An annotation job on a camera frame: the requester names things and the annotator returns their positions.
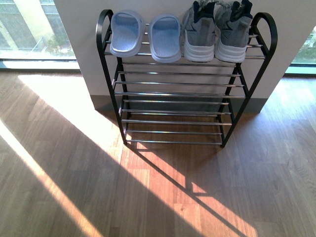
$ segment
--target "wooden floor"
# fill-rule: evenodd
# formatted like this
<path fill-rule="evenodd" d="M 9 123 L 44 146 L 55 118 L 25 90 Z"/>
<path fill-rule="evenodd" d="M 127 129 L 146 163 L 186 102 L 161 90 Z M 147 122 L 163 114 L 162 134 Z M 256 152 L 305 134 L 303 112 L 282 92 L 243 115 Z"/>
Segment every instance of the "wooden floor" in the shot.
<path fill-rule="evenodd" d="M 316 79 L 226 147 L 124 146 L 80 75 L 0 74 L 1 237 L 315 237 Z"/>

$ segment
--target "gray sneaker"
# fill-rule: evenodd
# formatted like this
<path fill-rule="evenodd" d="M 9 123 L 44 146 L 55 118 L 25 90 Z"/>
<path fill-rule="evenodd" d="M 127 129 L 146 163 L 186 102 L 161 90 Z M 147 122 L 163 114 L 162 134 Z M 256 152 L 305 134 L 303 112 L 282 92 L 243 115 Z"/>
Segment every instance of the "gray sneaker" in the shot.
<path fill-rule="evenodd" d="M 214 58 L 214 5 L 214 2 L 195 1 L 183 17 L 183 53 L 190 61 L 208 62 Z"/>
<path fill-rule="evenodd" d="M 220 32 L 215 57 L 226 62 L 241 63 L 245 59 L 249 40 L 252 3 L 242 0 L 241 4 L 237 1 L 220 4 L 215 16 Z"/>

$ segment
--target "metal rod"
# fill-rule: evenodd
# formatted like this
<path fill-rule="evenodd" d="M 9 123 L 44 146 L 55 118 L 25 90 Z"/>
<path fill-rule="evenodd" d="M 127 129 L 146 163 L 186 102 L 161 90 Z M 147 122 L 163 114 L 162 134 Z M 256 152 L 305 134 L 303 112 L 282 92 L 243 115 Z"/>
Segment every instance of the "metal rod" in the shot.
<path fill-rule="evenodd" d="M 122 112 L 130 113 L 173 113 L 173 114 L 194 114 L 194 115 L 230 115 L 228 112 L 203 112 L 203 111 L 173 111 L 173 110 L 128 110 L 122 109 Z"/>
<path fill-rule="evenodd" d="M 265 56 L 252 55 L 252 56 L 246 56 L 246 59 L 266 59 L 266 57 Z"/>
<path fill-rule="evenodd" d="M 261 48 L 262 44 L 247 44 L 247 48 Z"/>
<path fill-rule="evenodd" d="M 159 100 L 125 100 L 127 103 L 171 103 L 171 104 L 205 104 L 205 105 L 228 105 L 222 102 L 204 102 L 204 101 L 159 101 Z"/>
<path fill-rule="evenodd" d="M 189 85 L 189 86 L 217 86 L 217 87 L 244 87 L 244 85 L 185 83 L 185 82 L 147 82 L 147 81 L 116 81 L 116 84 L 148 84 L 148 85 Z"/>
<path fill-rule="evenodd" d="M 213 74 L 213 73 L 170 73 L 170 72 L 133 72 L 118 71 L 120 74 L 150 74 L 150 75 L 183 75 L 183 76 L 202 76 L 202 77 L 239 77 L 239 74 Z"/>
<path fill-rule="evenodd" d="M 153 65 L 153 66 L 185 66 L 185 67 L 220 67 L 220 68 L 234 68 L 235 64 L 194 64 L 194 63 L 131 63 L 123 62 L 126 65 Z"/>
<path fill-rule="evenodd" d="M 219 142 L 180 142 L 180 141 L 150 141 L 150 140 L 127 140 L 127 142 L 146 142 L 146 143 L 165 143 L 165 144 L 192 144 L 192 145 L 218 145 L 221 146 L 222 143 Z"/>
<path fill-rule="evenodd" d="M 128 130 L 130 133 L 157 133 L 157 134 L 183 134 L 183 135 L 210 135 L 210 136 L 220 136 L 220 132 L 175 132 L 175 131 L 141 131 L 141 130 Z"/>
<path fill-rule="evenodd" d="M 105 41 L 107 44 L 111 44 L 111 40 Z M 150 45 L 150 42 L 141 42 L 142 45 Z M 248 48 L 260 48 L 262 47 L 262 44 L 248 44 Z"/>
<path fill-rule="evenodd" d="M 200 125 L 200 126 L 218 126 L 227 125 L 231 126 L 229 122 L 183 122 L 183 121 L 159 121 L 159 120 L 138 120 L 138 119 L 122 119 L 122 122 L 128 123 L 148 123 L 148 124 L 179 124 L 179 125 Z"/>
<path fill-rule="evenodd" d="M 171 97 L 196 97 L 196 98 L 235 98 L 244 99 L 245 96 L 225 95 L 225 94 L 196 94 L 196 93 L 177 93 L 177 92 L 115 92 L 115 95 L 135 95 L 135 96 L 171 96 Z"/>

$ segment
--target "window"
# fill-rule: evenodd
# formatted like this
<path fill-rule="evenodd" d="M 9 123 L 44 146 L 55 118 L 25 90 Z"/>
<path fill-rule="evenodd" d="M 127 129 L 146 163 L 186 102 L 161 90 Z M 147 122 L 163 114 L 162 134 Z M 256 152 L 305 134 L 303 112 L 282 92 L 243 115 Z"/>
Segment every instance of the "window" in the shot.
<path fill-rule="evenodd" d="M 53 0 L 0 0 L 0 58 L 75 60 Z"/>
<path fill-rule="evenodd" d="M 302 48 L 294 58 L 293 65 L 316 65 L 316 26 L 314 27 L 311 34 L 307 37 Z"/>

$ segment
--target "slipper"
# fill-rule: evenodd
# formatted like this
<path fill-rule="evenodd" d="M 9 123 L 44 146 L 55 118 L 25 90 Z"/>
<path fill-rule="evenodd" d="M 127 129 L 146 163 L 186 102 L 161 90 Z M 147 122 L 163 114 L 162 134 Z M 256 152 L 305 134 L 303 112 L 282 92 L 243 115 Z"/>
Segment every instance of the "slipper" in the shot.
<path fill-rule="evenodd" d="M 145 22 L 135 11 L 123 10 L 112 16 L 110 52 L 116 57 L 130 57 L 138 53 Z"/>
<path fill-rule="evenodd" d="M 162 14 L 149 24 L 148 36 L 153 59 L 172 63 L 181 58 L 180 23 L 173 14 Z"/>

